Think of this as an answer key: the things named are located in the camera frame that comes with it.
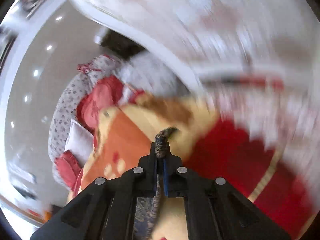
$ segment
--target dark patterned fabric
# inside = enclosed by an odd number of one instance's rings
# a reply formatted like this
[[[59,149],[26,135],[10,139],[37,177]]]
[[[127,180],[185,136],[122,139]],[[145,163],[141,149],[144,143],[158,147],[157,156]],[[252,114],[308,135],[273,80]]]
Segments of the dark patterned fabric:
[[[167,153],[168,138],[175,131],[177,131],[177,128],[169,127],[156,135],[155,151],[157,158],[165,157]],[[147,240],[150,238],[159,213],[161,196],[161,177],[158,174],[156,195],[153,198],[137,198],[136,216],[134,220],[134,236],[137,240]]]

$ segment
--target red spot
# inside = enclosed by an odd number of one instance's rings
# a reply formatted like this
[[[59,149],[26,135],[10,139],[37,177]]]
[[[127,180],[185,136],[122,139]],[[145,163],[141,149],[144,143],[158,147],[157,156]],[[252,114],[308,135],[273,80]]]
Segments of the red spot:
[[[119,153],[115,152],[112,157],[113,163],[117,163],[119,161],[119,158],[120,158]]]

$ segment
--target silver bolt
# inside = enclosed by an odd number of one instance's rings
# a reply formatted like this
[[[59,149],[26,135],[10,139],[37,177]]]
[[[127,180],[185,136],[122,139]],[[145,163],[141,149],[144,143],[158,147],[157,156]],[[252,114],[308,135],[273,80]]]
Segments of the silver bolt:
[[[142,173],[142,172],[143,172],[143,168],[141,168],[141,167],[135,167],[135,168],[133,169],[133,172],[136,173],[136,174]]]
[[[102,185],[105,181],[106,181],[105,178],[100,177],[100,178],[95,179],[94,182],[95,182],[97,185]]]
[[[188,169],[183,166],[177,168],[177,172],[179,172],[179,173],[186,173],[187,171],[188,171]]]
[[[218,184],[218,185],[223,185],[223,184],[225,184],[225,182],[226,182],[226,180],[224,179],[224,178],[216,178],[216,183]]]

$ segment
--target beige strip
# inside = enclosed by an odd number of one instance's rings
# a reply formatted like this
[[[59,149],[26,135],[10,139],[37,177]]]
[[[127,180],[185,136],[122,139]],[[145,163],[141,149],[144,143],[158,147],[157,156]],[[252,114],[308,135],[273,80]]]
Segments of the beige strip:
[[[252,203],[256,201],[258,196],[261,194],[261,192],[264,190],[266,185],[271,180],[272,176],[275,174],[277,163],[280,160],[282,153],[283,153],[282,151],[278,151],[278,150],[275,151],[266,173],[263,175],[262,179],[259,181],[256,188],[253,190],[253,192],[248,197],[248,199]]]
[[[308,228],[311,226],[313,220],[315,220],[317,214],[312,215],[307,222],[303,225],[303,227],[300,230],[299,236],[297,237],[297,240],[300,239],[303,234],[308,230]]]

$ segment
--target shiny surface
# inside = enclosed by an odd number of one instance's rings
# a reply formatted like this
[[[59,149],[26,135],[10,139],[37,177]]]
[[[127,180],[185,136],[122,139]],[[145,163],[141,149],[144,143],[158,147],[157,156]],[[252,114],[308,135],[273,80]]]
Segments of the shiny surface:
[[[77,64],[100,54],[94,43],[99,28],[67,1],[38,32],[13,82],[5,125],[7,165],[15,164],[36,177],[35,184],[22,181],[36,192],[44,210],[51,203],[64,206],[68,194],[52,177],[48,157],[52,115],[61,93],[77,74]],[[12,172],[9,175],[21,180]]]

